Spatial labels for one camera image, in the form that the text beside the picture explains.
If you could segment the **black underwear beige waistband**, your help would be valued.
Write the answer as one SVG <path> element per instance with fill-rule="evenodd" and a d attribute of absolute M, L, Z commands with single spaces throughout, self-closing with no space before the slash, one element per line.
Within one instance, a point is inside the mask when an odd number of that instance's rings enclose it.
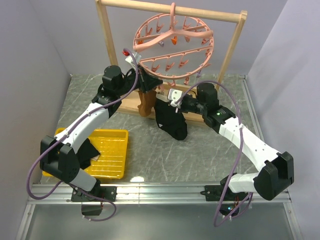
<path fill-rule="evenodd" d="M 157 126 L 178 141 L 183 141 L 188 135 L 186 119 L 181 112 L 170 105 L 163 94 L 157 93 L 154 106 Z"/>

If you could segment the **pink round clip hanger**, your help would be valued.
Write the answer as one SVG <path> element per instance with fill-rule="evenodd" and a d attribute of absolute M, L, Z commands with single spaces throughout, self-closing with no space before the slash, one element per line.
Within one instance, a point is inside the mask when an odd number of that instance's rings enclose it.
<path fill-rule="evenodd" d="M 183 23 L 179 24 L 176 8 L 172 3 L 169 13 L 148 18 L 133 38 L 140 66 L 171 87 L 178 80 L 187 86 L 191 76 L 210 65 L 214 52 L 213 30 L 194 16 L 182 16 Z"/>

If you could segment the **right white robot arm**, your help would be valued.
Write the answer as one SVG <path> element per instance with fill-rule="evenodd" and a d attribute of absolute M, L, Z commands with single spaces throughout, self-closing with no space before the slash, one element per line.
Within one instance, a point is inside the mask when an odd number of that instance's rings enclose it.
<path fill-rule="evenodd" d="M 233 113 L 221 105 L 215 86 L 207 81 L 196 87 L 196 96 L 176 90 L 171 105 L 183 113 L 202 116 L 204 123 L 217 134 L 229 140 L 254 165 L 256 172 L 231 176 L 220 183 L 220 194 L 226 200 L 233 199 L 238 193 L 257 193 L 267 201 L 273 200 L 294 181 L 294 158 L 280 152 L 258 138 L 245 125 L 240 113 Z"/>

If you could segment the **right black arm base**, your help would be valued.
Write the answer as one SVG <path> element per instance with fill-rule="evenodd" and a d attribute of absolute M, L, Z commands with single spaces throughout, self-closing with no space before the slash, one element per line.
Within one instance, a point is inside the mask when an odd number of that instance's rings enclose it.
<path fill-rule="evenodd" d="M 205 196 L 205 200 L 207 202 L 215 202 L 219 201 L 221 198 L 221 195 L 223 193 L 224 186 L 223 185 L 205 185 L 204 190 L 200 192 L 201 195 Z M 247 192 L 239 192 L 239 193 L 233 193 L 229 188 L 227 189 L 225 196 L 223 198 L 224 202 L 231 202 L 231 203 L 223 203 L 219 209 L 219 213 L 224 218 L 227 216 L 230 212 L 232 212 L 236 207 L 238 207 L 232 215 L 229 217 L 231 220 L 234 217 L 238 217 L 241 215 L 240 213 L 240 202 L 243 200 L 248 201 L 248 204 L 246 208 L 249 208 L 251 201 L 252 201 L 253 195 L 248 194 Z"/>

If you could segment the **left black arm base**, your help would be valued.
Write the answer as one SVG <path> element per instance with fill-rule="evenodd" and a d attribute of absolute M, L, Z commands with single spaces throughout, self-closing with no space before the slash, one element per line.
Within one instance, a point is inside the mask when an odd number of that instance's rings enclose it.
<path fill-rule="evenodd" d="M 116 186 L 101 186 L 97 191 L 91 192 L 74 188 L 70 201 L 72 203 L 81 204 L 81 214 L 84 219 L 87 219 L 91 222 L 102 222 L 111 219 L 116 214 L 116 197 Z M 110 216 L 101 219 L 95 218 L 102 213 L 104 204 L 110 204 L 113 207 L 113 211 L 111 212 Z"/>

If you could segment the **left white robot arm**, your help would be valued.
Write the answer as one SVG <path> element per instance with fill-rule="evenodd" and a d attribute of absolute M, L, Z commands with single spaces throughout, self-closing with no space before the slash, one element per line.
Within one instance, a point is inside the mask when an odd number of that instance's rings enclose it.
<path fill-rule="evenodd" d="M 162 83 L 141 66 L 131 68 L 126 74 L 117 65 L 106 67 L 102 84 L 87 109 L 65 130 L 54 137 L 42 139 L 40 169 L 82 189 L 89 201 L 96 201 L 101 195 L 100 183 L 86 173 L 85 168 L 100 153 L 90 142 L 89 135 L 118 110 L 123 97 L 131 91 L 148 93 Z"/>

